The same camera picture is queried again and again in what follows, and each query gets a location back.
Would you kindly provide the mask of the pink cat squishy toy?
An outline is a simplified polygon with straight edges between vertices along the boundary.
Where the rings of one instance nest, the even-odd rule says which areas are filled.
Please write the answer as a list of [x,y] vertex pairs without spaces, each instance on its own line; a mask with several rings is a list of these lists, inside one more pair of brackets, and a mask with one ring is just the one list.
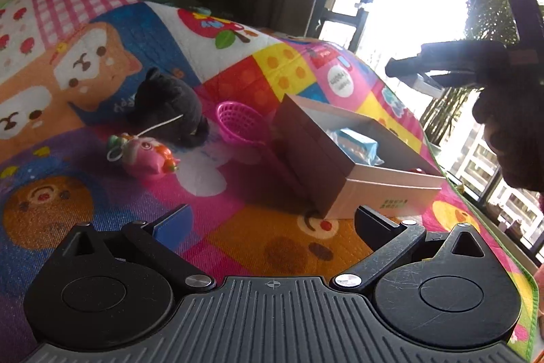
[[141,180],[158,180],[175,173],[180,163],[165,144],[152,137],[132,134],[112,135],[107,143],[106,158]]

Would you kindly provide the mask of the blue white wipes packet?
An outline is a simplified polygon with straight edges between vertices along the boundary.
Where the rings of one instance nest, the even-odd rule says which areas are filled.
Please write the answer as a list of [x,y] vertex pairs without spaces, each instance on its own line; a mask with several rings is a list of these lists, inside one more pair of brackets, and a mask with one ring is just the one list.
[[373,138],[347,127],[325,132],[354,163],[371,167],[385,163],[378,155],[379,144]]

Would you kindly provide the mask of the magenta plastic basket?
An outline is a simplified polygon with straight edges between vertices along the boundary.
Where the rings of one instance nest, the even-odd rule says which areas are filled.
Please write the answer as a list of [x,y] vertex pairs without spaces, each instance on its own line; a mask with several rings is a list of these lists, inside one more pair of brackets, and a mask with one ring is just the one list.
[[237,101],[223,101],[216,106],[216,119],[223,140],[232,145],[264,147],[270,130],[264,117]]

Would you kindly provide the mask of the grey battery charger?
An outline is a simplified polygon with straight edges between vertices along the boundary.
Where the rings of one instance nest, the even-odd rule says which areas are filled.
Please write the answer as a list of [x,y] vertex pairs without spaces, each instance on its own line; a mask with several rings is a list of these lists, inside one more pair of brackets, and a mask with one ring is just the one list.
[[427,74],[406,75],[399,77],[399,80],[417,92],[434,99],[440,99],[443,96],[444,87]]

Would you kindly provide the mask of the potted palm plant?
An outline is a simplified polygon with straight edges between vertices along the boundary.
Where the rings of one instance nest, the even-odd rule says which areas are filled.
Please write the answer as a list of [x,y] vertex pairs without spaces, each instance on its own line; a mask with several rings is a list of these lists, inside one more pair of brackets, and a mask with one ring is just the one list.
[[427,43],[415,73],[444,91],[422,125],[438,145],[452,132],[469,92],[485,86],[535,86],[543,79],[543,6],[538,0],[466,0],[465,39]]

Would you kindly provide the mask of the pink cardboard box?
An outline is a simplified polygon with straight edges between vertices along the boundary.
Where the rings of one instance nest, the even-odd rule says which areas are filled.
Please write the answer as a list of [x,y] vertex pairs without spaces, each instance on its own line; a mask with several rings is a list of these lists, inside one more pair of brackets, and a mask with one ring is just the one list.
[[[389,217],[420,216],[445,185],[436,167],[370,117],[286,95],[273,125],[292,170],[325,218],[352,219],[361,205]],[[382,165],[351,159],[329,135],[345,128],[376,141]]]

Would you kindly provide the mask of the black plush toy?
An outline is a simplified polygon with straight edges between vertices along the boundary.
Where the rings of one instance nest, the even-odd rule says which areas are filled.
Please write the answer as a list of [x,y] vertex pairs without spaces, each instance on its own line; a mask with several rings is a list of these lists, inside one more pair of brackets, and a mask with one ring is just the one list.
[[155,67],[149,69],[134,103],[126,118],[139,132],[180,147],[199,147],[206,142],[209,124],[202,104],[181,79]]

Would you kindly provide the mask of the colourful cartoon play mat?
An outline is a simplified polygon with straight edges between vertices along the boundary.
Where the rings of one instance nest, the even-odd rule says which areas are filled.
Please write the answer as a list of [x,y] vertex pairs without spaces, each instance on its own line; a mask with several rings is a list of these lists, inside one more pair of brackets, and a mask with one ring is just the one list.
[[[209,135],[193,148],[152,137],[180,163],[141,180],[107,160],[107,143],[150,137],[126,115],[153,67],[197,93]],[[408,264],[365,294],[330,286],[373,251],[292,170],[273,125],[286,95],[370,117],[440,171],[410,110],[334,44],[137,0],[4,5],[2,360],[530,361],[538,287],[447,180],[420,216],[374,210],[427,230]],[[225,142],[223,101],[259,112],[269,143]],[[215,279],[210,291],[174,292],[122,236],[184,203],[193,228],[177,254]]]

